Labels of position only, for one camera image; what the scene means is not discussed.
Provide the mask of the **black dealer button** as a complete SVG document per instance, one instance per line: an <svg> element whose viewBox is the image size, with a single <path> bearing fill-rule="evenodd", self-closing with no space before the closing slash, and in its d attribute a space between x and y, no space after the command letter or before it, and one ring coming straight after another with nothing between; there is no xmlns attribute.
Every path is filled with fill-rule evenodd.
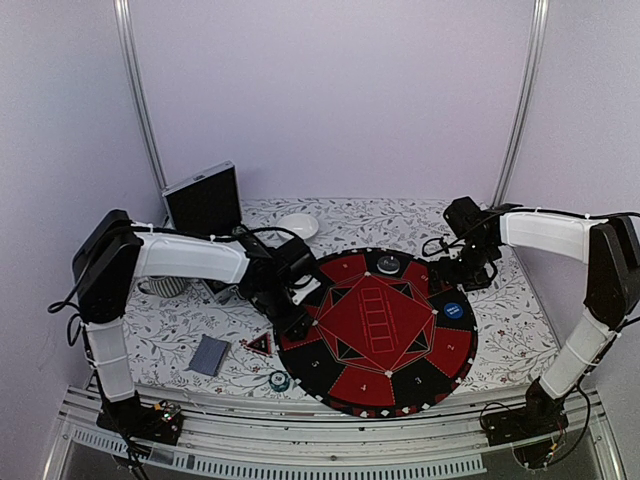
<svg viewBox="0 0 640 480"><path fill-rule="evenodd" d="M378 271L385 275L395 275L400 271L401 262L394 255L383 255L377 262Z"/></svg>

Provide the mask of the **green fifty poker chip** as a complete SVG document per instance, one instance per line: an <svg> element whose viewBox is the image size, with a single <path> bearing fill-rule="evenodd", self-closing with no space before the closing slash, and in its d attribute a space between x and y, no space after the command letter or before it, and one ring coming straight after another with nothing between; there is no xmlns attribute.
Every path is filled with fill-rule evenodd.
<svg viewBox="0 0 640 480"><path fill-rule="evenodd" d="M269 375L268 383L273 391L282 393L288 390L290 377L284 371L274 371Z"/></svg>

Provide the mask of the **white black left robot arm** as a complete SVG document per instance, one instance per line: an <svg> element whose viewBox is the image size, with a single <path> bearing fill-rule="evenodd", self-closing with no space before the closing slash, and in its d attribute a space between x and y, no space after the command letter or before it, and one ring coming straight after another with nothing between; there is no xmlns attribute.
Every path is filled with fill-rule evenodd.
<svg viewBox="0 0 640 480"><path fill-rule="evenodd" d="M259 239L261 229L239 225L228 234L176 231L108 212L72 261L74 284L47 308L72 308L84 330L111 419L128 434L148 426L135 397L123 316L133 284L142 278L206 279L231 285L290 340L306 337L311 318L303 300L321 285L317 260L306 242L288 231L278 247Z"/></svg>

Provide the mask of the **blue small blind button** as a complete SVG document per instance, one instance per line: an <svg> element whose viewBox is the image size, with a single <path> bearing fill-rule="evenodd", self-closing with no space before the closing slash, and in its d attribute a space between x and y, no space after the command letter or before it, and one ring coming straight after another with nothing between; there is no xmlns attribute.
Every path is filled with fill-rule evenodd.
<svg viewBox="0 0 640 480"><path fill-rule="evenodd" d="M465 315L465 310L459 303L449 302L444 305L443 314L450 320L459 320Z"/></svg>

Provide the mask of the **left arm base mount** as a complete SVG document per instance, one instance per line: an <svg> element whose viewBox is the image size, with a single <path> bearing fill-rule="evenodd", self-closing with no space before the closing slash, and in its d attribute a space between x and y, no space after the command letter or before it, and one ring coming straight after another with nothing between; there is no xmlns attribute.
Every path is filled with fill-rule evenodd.
<svg viewBox="0 0 640 480"><path fill-rule="evenodd" d="M137 391L121 401L102 400L96 425L119 433L123 438L137 438L176 446L184 417L181 406L161 400L152 406L141 402Z"/></svg>

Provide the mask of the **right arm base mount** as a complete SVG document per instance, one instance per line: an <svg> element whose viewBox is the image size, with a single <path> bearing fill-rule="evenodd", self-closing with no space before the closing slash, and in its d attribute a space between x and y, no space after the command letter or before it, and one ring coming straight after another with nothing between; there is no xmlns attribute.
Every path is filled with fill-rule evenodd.
<svg viewBox="0 0 640 480"><path fill-rule="evenodd" d="M479 416L480 428L490 446L514 445L516 462L528 470L549 466L569 426L563 410L537 417L526 407L510 408L500 402L488 403Z"/></svg>

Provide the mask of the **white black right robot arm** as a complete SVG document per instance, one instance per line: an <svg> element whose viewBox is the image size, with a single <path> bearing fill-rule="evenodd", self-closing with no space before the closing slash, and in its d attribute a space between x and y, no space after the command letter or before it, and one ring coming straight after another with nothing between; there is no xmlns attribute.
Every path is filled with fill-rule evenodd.
<svg viewBox="0 0 640 480"><path fill-rule="evenodd" d="M492 282L488 266L505 248L524 262L545 314L563 345L526 393L517 427L537 436L566 396L593 371L639 308L639 215L590 215L453 200L443 217L453 239L436 253L446 280L467 289Z"/></svg>

